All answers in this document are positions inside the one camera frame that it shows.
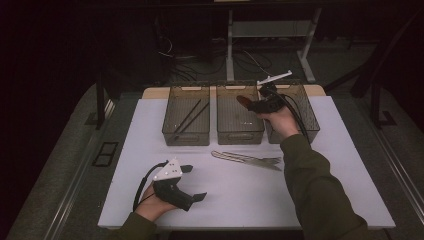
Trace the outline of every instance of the person's left hand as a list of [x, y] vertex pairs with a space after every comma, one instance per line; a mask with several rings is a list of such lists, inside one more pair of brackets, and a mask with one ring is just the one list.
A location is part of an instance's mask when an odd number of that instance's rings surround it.
[[141, 199], [142, 202], [135, 209], [135, 213], [152, 222], [156, 221], [156, 219], [158, 219], [164, 213], [173, 209], [177, 209], [177, 207], [174, 205], [162, 201], [156, 196], [155, 190], [153, 189], [153, 183], [151, 183], [144, 191]]

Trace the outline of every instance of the person's right hand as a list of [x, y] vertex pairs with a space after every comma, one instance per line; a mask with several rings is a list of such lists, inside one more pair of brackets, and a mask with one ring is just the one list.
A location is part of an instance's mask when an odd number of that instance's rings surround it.
[[269, 120], [274, 130], [281, 135], [283, 140], [292, 135], [299, 134], [297, 123], [287, 107], [281, 108], [278, 112], [260, 113], [257, 116]]

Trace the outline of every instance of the dark background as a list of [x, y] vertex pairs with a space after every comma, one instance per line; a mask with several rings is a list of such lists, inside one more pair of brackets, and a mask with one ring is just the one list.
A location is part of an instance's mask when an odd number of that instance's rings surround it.
[[[380, 39], [390, 32], [387, 21], [394, 12], [375, 6], [325, 8], [316, 38], [334, 40], [354, 34]], [[154, 16], [82, 9], [74, 1], [1, 2], [1, 239], [7, 236], [78, 100], [99, 76], [112, 98], [165, 82], [169, 73], [155, 50], [161, 41], [152, 25]], [[235, 15], [250, 20], [247, 16], [251, 15]], [[225, 37], [226, 17], [225, 12], [174, 12], [162, 19], [167, 27], [163, 34], [179, 42], [178, 47], [191, 47], [208, 58], [209, 39]], [[418, 76], [424, 69], [420, 61], [423, 29], [421, 13], [379, 77], [398, 93], [401, 105], [422, 129], [424, 113], [419, 103], [424, 89]]]

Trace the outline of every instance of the floor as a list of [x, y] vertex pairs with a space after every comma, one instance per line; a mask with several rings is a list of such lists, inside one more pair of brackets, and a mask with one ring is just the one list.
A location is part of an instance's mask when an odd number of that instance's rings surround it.
[[[222, 47], [225, 44], [220, 39], [216, 39], [215, 44], [216, 51], [208, 61], [199, 61], [187, 54], [179, 55], [165, 85], [173, 81], [226, 79], [225, 48]], [[325, 86], [355, 69], [366, 61], [375, 47], [354, 45], [348, 49], [347, 46], [348, 41], [344, 39], [313, 42], [308, 60], [317, 80], [315, 84]], [[301, 42], [297, 39], [236, 42], [235, 77], [237, 80], [260, 80], [291, 70], [293, 78], [309, 84], [295, 54], [300, 47]], [[422, 209], [421, 215], [417, 214], [419, 206], [423, 206], [419, 193], [424, 192], [424, 134], [386, 91], [382, 93], [381, 108], [393, 116], [396, 125], [377, 130], [368, 116], [369, 93], [361, 99], [352, 98], [349, 93], [354, 80], [327, 94], [332, 96], [396, 223], [393, 229], [372, 231], [373, 237], [381, 240], [424, 239]], [[123, 94], [114, 102], [99, 131], [90, 122], [90, 114], [96, 112], [95, 87], [88, 89], [76, 106], [8, 239], [103, 239], [108, 235], [109, 230], [98, 227], [97, 221], [139, 97], [140, 93]], [[107, 141], [119, 143], [111, 166], [91, 166], [99, 143]], [[401, 167], [407, 175], [395, 174]], [[407, 191], [414, 187], [418, 194]], [[303, 239], [300, 231], [172, 232], [169, 235], [172, 240], [216, 238]]]

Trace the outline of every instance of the wooden surface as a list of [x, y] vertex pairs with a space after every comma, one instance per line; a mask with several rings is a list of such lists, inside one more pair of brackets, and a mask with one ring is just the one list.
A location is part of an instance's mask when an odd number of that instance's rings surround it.
[[[304, 85], [308, 96], [326, 96], [324, 89], [320, 85]], [[210, 88], [212, 98], [216, 97], [216, 87]], [[167, 99], [169, 96], [169, 87], [153, 87], [144, 90], [143, 99]]]

